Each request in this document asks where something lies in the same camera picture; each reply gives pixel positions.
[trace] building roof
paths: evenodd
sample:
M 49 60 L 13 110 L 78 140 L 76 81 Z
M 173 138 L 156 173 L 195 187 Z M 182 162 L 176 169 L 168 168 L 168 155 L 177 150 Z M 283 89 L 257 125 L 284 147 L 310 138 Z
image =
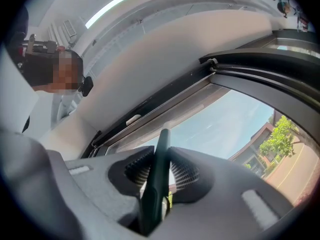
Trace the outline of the building roof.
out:
M 274 129 L 273 125 L 269 122 L 266 122 L 250 139 L 250 141 L 241 148 L 237 153 L 235 153 L 233 156 L 229 158 L 229 160 L 233 161 L 238 156 L 240 156 L 245 150 L 247 150 L 258 138 L 259 136 L 265 131 L 265 129 L 268 129 L 270 132 Z

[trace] sky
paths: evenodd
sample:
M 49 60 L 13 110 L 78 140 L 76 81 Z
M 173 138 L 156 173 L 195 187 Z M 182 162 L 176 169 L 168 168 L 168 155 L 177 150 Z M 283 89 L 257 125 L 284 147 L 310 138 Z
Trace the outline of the sky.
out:
M 248 95 L 231 90 L 171 129 L 171 146 L 228 159 L 246 145 L 274 109 Z M 156 146 L 158 137 L 142 146 Z

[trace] ceiling light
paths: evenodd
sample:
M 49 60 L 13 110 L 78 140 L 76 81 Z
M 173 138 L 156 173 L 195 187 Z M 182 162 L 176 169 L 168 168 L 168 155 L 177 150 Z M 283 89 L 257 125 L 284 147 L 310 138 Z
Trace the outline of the ceiling light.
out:
M 121 3 L 123 0 L 113 0 L 108 3 L 105 7 L 103 7 L 100 11 L 98 11 L 89 21 L 85 24 L 86 28 L 90 28 L 93 23 L 95 23 L 102 15 L 104 15 L 107 11 L 109 11 L 112 7 Z

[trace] pavement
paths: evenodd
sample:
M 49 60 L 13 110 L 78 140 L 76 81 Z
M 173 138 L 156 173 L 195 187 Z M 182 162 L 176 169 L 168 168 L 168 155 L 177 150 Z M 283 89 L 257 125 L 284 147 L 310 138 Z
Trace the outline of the pavement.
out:
M 294 152 L 292 157 L 284 157 L 265 179 L 292 204 L 303 194 L 319 162 L 316 153 L 303 143 L 295 144 Z

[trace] window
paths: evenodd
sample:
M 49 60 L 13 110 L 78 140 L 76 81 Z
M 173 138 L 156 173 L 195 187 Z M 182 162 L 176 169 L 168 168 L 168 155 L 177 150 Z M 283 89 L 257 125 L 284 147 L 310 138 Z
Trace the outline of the window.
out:
M 245 166 L 282 192 L 293 205 L 311 194 L 319 178 L 319 154 L 306 140 L 298 138 L 302 129 L 261 101 L 214 84 L 114 143 L 106 155 L 157 145 L 166 122 L 171 127 L 171 146 Z M 297 135 L 289 132 L 290 127 Z M 287 129 L 287 133 L 273 134 L 276 128 Z M 274 141 L 283 144 L 281 150 L 272 144 Z M 170 174 L 171 188 L 174 183 Z

